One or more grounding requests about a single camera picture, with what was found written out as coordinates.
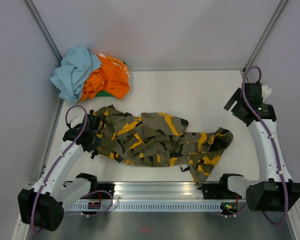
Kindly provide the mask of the camouflage cargo trousers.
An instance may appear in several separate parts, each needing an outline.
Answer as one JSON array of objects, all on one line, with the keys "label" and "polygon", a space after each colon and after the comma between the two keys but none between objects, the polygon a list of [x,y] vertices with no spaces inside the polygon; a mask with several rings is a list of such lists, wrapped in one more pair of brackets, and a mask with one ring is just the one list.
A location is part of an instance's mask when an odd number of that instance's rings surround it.
[{"label": "camouflage cargo trousers", "polygon": [[188,132],[186,119],[163,112],[143,112],[139,117],[113,105],[90,114],[100,119],[96,136],[101,143],[94,155],[118,163],[152,168],[186,165],[194,184],[201,186],[233,141],[225,128],[215,132]]}]

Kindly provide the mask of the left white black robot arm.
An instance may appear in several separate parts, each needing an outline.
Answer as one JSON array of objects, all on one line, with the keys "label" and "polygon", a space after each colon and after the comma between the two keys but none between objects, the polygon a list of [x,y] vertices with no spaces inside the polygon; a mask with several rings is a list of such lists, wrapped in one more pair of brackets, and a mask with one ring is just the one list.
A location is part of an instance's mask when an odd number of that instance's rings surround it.
[{"label": "left white black robot arm", "polygon": [[80,173],[70,185],[64,186],[64,182],[83,153],[95,153],[101,143],[97,133],[104,125],[98,116],[88,114],[82,123],[65,132],[52,166],[31,189],[22,189],[17,197],[24,224],[53,232],[76,201],[84,196],[92,199],[98,195],[98,180],[94,175]]}]

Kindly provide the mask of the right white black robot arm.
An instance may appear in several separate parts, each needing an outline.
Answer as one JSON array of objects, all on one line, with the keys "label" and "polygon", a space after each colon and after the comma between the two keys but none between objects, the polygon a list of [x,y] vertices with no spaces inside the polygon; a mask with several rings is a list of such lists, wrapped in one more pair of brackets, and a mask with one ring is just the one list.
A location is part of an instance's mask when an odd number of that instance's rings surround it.
[{"label": "right white black robot arm", "polygon": [[277,136],[275,110],[264,103],[266,88],[260,83],[246,83],[224,106],[245,123],[252,136],[259,180],[252,182],[243,175],[225,173],[217,190],[223,198],[238,194],[246,200],[251,211],[283,213],[300,198],[300,183],[293,181],[285,165]]}]

